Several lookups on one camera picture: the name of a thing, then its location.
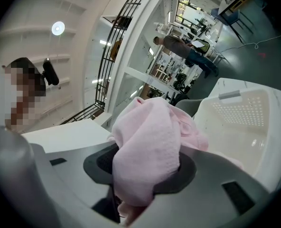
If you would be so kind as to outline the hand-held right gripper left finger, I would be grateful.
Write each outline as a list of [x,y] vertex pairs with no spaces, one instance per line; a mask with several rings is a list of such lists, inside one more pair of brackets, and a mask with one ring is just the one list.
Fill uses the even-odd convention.
[[53,153],[31,147],[60,228],[121,228],[112,178],[115,143]]

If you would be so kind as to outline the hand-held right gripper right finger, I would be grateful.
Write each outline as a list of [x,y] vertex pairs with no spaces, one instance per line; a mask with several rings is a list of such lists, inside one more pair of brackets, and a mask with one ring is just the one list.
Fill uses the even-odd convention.
[[269,192],[226,158],[181,150],[180,159],[131,228],[245,228],[267,204]]

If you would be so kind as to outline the pink clothes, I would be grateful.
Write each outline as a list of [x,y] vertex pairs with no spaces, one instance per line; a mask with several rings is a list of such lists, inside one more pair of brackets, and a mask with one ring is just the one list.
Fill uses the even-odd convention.
[[125,226],[150,205],[154,186],[178,171],[181,146],[208,149],[193,119],[161,97],[134,98],[117,117],[109,140],[119,148],[112,176]]

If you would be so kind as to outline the white laundry basket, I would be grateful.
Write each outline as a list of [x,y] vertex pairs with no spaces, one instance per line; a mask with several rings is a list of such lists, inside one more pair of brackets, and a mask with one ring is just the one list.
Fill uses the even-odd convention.
[[268,191],[281,187],[281,95],[250,89],[208,96],[194,121],[210,152],[237,160]]

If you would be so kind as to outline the large white curved table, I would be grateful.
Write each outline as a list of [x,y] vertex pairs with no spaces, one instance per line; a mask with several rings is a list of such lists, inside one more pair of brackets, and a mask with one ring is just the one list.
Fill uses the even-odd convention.
[[80,149],[107,142],[110,132],[91,119],[24,133],[29,142],[41,145],[46,153]]

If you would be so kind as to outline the grey chair black legs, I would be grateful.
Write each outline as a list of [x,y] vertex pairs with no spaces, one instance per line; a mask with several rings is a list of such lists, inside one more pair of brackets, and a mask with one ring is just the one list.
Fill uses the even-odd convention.
[[191,117],[194,117],[202,101],[203,99],[184,99],[176,104],[176,108],[179,108]]

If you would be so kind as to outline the black office chair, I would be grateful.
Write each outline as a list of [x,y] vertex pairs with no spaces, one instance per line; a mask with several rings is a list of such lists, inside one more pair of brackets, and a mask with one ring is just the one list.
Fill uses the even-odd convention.
[[172,95],[169,95],[169,92],[165,93],[162,98],[164,98],[165,100],[169,100],[169,104],[175,106],[178,102],[185,100],[185,99],[189,99],[189,97],[186,94],[176,94],[175,92],[173,92]]

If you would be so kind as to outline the white marble table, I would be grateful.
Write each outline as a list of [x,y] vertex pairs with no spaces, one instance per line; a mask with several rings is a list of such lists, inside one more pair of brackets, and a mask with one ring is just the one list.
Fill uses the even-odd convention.
[[245,91],[250,89],[264,89],[267,91],[271,91],[272,93],[276,93],[277,96],[281,95],[281,90],[277,90],[272,87],[243,80],[219,78],[208,96],[218,96],[219,94],[229,93],[238,90]]

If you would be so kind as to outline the round ceiling lamp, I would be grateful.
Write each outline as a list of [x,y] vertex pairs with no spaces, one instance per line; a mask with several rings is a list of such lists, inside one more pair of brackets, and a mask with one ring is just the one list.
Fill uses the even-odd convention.
[[65,24],[62,21],[55,22],[51,27],[51,32],[55,36],[60,36],[65,30]]

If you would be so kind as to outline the dark chair black legs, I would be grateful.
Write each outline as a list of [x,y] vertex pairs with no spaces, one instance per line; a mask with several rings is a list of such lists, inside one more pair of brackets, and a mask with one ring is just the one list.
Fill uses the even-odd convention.
[[219,20],[220,22],[222,22],[225,26],[229,26],[231,28],[231,30],[234,32],[234,34],[238,37],[238,39],[240,40],[240,42],[242,44],[243,43],[243,38],[241,37],[241,35],[233,28],[233,24],[237,24],[241,29],[243,29],[243,27],[240,25],[240,22],[243,24],[243,26],[245,28],[247,28],[247,30],[253,34],[253,31],[241,20],[241,16],[243,16],[245,19],[247,19],[251,25],[254,25],[250,19],[243,14],[239,9],[237,11],[232,12],[230,15],[226,15],[225,13],[220,15],[218,14],[219,12],[219,8],[214,8],[211,10],[211,16],[214,17],[215,19]]

